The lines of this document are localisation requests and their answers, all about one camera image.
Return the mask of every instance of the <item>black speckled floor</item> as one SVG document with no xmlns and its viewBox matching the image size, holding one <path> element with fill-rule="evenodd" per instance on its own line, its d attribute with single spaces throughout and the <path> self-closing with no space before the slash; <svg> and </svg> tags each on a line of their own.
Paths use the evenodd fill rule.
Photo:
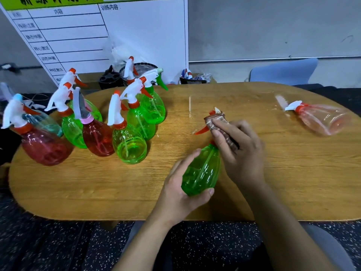
<svg viewBox="0 0 361 271">
<path fill-rule="evenodd" d="M 318 88 L 361 116 L 361 89 Z M 334 236 L 361 271 L 361 220 L 312 223 Z M 0 271 L 110 270 L 133 222 L 106 231 L 98 222 L 58 222 L 23 212 L 0 195 Z M 250 259 L 261 237 L 255 223 L 182 222 L 171 231 L 173 269 L 235 270 Z"/>
</svg>

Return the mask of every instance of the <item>forearm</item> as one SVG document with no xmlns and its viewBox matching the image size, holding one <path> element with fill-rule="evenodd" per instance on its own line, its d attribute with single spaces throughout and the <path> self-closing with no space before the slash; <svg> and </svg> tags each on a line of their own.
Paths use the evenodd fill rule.
<svg viewBox="0 0 361 271">
<path fill-rule="evenodd" d="M 169 230 L 166 224 L 150 216 L 112 270 L 152 270 L 160 246 Z"/>
<path fill-rule="evenodd" d="M 338 270 L 267 184 L 239 188 L 253 211 L 275 270 Z"/>
</svg>

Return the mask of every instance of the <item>wooden table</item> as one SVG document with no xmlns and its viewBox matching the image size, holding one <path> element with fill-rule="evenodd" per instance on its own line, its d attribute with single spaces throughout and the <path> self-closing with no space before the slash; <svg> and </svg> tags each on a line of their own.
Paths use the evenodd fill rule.
<svg viewBox="0 0 361 271">
<path fill-rule="evenodd" d="M 86 98 L 107 118 L 114 89 Z M 30 159 L 20 147 L 11 164 L 9 183 L 16 201 L 27 211 L 57 220 L 142 220 L 156 203 L 173 164 L 208 144 L 210 133 L 192 135 L 204 126 L 214 106 L 228 120 L 246 119 L 266 143 L 266 180 L 299 220 L 361 218 L 361 119 L 335 136 L 317 136 L 292 113 L 285 113 L 275 95 L 290 103 L 335 102 L 285 85 L 262 82 L 220 83 L 156 88 L 167 118 L 148 143 L 148 155 L 136 165 L 124 164 L 116 154 L 101 158 L 75 148 L 62 164 L 46 167 Z M 207 205 L 190 220 L 253 220 L 240 191 L 219 175 Z"/>
</svg>

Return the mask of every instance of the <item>spray bottle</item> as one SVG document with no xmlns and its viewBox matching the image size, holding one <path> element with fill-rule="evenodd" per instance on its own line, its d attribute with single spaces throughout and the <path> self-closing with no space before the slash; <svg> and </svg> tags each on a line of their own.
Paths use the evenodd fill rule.
<svg viewBox="0 0 361 271">
<path fill-rule="evenodd" d="M 137 94 L 142 93 L 147 97 L 152 98 L 152 96 L 144 88 L 143 83 L 146 81 L 146 77 L 135 79 L 133 83 L 126 87 L 120 95 L 120 99 L 128 100 L 128 106 L 130 108 L 127 115 L 128 123 L 133 125 L 147 141 L 156 133 L 156 125 L 148 123 L 151 120 L 150 115 L 144 107 L 140 106 L 136 97 Z"/>
<path fill-rule="evenodd" d="M 285 109 L 293 110 L 306 126 L 322 135 L 334 135 L 350 124 L 350 114 L 344 108 L 295 101 Z"/>
<path fill-rule="evenodd" d="M 11 90 L 11 88 L 7 85 L 7 83 L 0 83 L 0 91 L 2 92 L 4 98 L 8 102 L 10 102 L 10 100 L 15 95 L 15 93 Z M 42 105 L 35 105 L 35 104 L 32 106 L 29 106 L 32 102 L 33 101 L 31 101 L 31 100 L 29 100 L 29 101 L 25 100 L 25 101 L 23 101 L 23 104 L 25 104 L 25 106 L 29 107 L 30 109 L 32 107 L 45 108 Z M 37 110 L 36 112 L 38 113 L 37 115 L 28 114 L 28 113 L 24 112 L 22 117 L 28 123 L 31 123 L 32 125 L 34 125 L 37 128 L 44 129 L 44 130 L 50 131 L 52 133 L 55 133 L 59 137 L 61 137 L 63 135 L 61 126 L 52 117 L 50 117 L 49 115 L 45 114 L 44 112 L 42 112 L 40 110 Z"/>
<path fill-rule="evenodd" d="M 216 113 L 212 110 L 209 118 Z M 221 166 L 221 159 L 219 158 L 219 150 L 213 140 L 209 145 L 201 150 L 199 156 L 197 156 L 191 164 L 188 166 L 186 172 L 183 175 L 182 189 L 188 196 L 193 196 L 202 193 L 203 190 L 215 187 L 218 180 L 219 168 Z"/>
<path fill-rule="evenodd" d="M 5 108 L 2 128 L 14 125 L 14 131 L 22 138 L 24 151 L 37 163 L 52 166 L 63 162 L 73 151 L 73 146 L 56 134 L 25 121 L 24 113 L 39 115 L 22 103 L 20 94 L 15 94 Z"/>
<path fill-rule="evenodd" d="M 61 79 L 59 87 L 63 86 L 65 83 L 71 84 L 71 90 L 73 90 L 73 85 L 77 84 L 78 86 L 87 87 L 88 85 L 83 83 L 78 79 L 78 77 L 75 75 L 76 70 L 74 68 L 71 68 Z M 85 106 L 86 108 L 91 112 L 93 117 L 97 119 L 98 121 L 103 121 L 102 114 L 100 113 L 99 109 L 95 105 L 93 105 L 90 101 L 85 100 Z M 73 101 L 70 101 L 69 107 L 73 108 Z"/>
<path fill-rule="evenodd" d="M 73 92 L 73 102 L 75 118 L 83 124 L 84 143 L 90 152 L 99 157 L 113 154 L 112 129 L 105 123 L 96 120 L 87 110 L 79 87 L 76 87 Z"/>
<path fill-rule="evenodd" d="M 124 68 L 124 78 L 127 79 L 127 84 L 131 84 L 135 80 L 135 75 L 139 75 L 134 66 L 134 57 L 130 56 Z"/>
<path fill-rule="evenodd" d="M 56 108 L 63 118 L 61 128 L 64 136 L 73 145 L 79 148 L 87 148 L 83 139 L 83 124 L 80 120 L 75 119 L 73 110 L 65 104 L 68 99 L 73 99 L 73 92 L 71 90 L 71 84 L 65 83 L 64 85 L 59 86 L 51 96 L 45 111 Z"/>
<path fill-rule="evenodd" d="M 155 68 L 145 72 L 141 77 L 146 77 L 144 83 L 145 89 L 153 98 L 141 97 L 140 106 L 144 107 L 150 114 L 148 123 L 159 124 L 165 119 L 165 106 L 160 96 L 154 91 L 151 81 L 156 80 L 157 84 L 165 90 L 168 90 L 164 84 L 160 73 L 163 72 L 162 68 Z"/>
<path fill-rule="evenodd" d="M 108 113 L 108 125 L 113 125 L 113 147 L 118 157 L 128 164 L 137 164 L 147 155 L 147 143 L 139 131 L 128 124 L 120 114 L 120 91 L 111 96 Z"/>
</svg>

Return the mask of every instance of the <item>red spray bottle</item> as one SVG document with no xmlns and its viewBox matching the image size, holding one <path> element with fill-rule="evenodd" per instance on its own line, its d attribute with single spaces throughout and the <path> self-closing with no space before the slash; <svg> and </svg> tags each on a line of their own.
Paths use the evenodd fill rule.
<svg viewBox="0 0 361 271">
<path fill-rule="evenodd" d="M 16 94 L 5 108 L 2 128 L 14 125 L 14 131 L 22 138 L 24 151 L 37 163 L 52 166 L 63 162 L 73 151 L 73 146 L 66 139 L 25 121 L 22 118 L 24 113 L 39 114 L 26 107 L 22 103 L 22 96 Z"/>
<path fill-rule="evenodd" d="M 88 149 L 99 157 L 113 154 L 113 130 L 107 124 L 94 119 L 86 109 L 79 87 L 73 92 L 73 104 L 75 119 L 80 119 L 83 124 L 83 138 Z"/>
</svg>

